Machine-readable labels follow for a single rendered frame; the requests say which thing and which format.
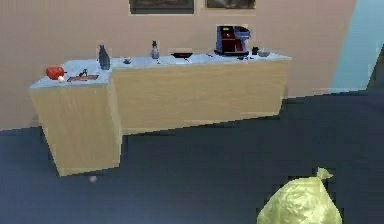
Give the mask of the dark blue bottle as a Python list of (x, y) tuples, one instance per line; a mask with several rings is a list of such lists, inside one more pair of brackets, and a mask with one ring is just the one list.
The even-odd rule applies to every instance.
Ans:
[(110, 69), (110, 58), (104, 45), (99, 46), (99, 65), (102, 70)]

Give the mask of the wooden kitchen counter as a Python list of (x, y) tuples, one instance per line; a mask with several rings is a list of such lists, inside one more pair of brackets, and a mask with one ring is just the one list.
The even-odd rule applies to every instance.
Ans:
[[(274, 116), (291, 59), (275, 53), (246, 59), (197, 54), (65, 63), (65, 82), (44, 77), (29, 91), (58, 173), (115, 168), (122, 138), (146, 132)], [(69, 77), (97, 80), (67, 82)]]

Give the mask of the black pan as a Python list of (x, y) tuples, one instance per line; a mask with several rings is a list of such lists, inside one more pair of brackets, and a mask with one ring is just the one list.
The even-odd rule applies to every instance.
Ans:
[(184, 59), (185, 61), (189, 62), (189, 58), (193, 55), (192, 52), (174, 52), (171, 53), (171, 55), (176, 59)]

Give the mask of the red kettle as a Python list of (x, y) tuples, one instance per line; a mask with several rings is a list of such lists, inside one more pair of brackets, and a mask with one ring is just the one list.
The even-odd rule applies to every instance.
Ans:
[(58, 80), (59, 76), (64, 77), (65, 70), (61, 66), (52, 66), (52, 67), (47, 67), (46, 68), (46, 75), (51, 79), (51, 80)]

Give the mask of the dark framed picture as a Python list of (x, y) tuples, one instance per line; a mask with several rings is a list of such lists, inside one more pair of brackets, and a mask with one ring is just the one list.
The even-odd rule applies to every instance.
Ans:
[(194, 0), (128, 0), (131, 14), (193, 14)]
[(211, 9), (254, 9), (256, 0), (206, 0)]

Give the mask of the yellow-green tied bag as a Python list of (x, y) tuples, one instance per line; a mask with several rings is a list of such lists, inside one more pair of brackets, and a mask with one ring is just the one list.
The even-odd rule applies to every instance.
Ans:
[(343, 224), (323, 184), (332, 177), (327, 169), (319, 167), (315, 176), (287, 182), (266, 202), (256, 224)]

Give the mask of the blue coffee machine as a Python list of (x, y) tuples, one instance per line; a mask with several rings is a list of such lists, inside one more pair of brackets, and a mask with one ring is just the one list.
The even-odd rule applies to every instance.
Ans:
[(243, 26), (221, 25), (216, 27), (216, 49), (222, 56), (245, 56), (249, 54), (245, 41), (250, 38), (250, 30)]

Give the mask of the dark red tray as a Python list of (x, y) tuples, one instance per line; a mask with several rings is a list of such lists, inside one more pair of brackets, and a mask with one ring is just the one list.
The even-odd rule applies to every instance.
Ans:
[(83, 75), (69, 77), (67, 82), (97, 80), (99, 75)]

